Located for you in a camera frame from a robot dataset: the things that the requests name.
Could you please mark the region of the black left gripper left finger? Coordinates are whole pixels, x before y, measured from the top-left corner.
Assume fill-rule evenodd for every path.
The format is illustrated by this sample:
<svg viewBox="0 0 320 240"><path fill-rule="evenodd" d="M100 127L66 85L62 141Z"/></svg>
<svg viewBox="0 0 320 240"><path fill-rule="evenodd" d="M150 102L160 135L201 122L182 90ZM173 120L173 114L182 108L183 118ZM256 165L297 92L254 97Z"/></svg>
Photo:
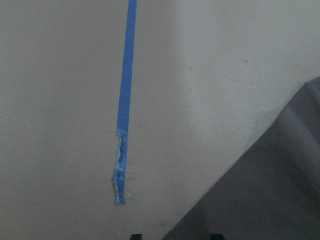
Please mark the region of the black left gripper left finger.
<svg viewBox="0 0 320 240"><path fill-rule="evenodd" d="M135 233L130 236L130 240L142 240L142 234Z"/></svg>

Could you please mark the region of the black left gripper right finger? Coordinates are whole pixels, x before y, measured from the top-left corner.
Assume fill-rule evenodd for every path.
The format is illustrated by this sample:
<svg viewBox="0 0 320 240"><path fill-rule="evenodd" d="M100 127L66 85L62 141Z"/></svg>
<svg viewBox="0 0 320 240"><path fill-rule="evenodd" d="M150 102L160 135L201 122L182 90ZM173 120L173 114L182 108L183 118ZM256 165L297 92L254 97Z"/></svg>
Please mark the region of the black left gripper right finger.
<svg viewBox="0 0 320 240"><path fill-rule="evenodd" d="M223 235L220 233L211 233L210 240L223 240Z"/></svg>

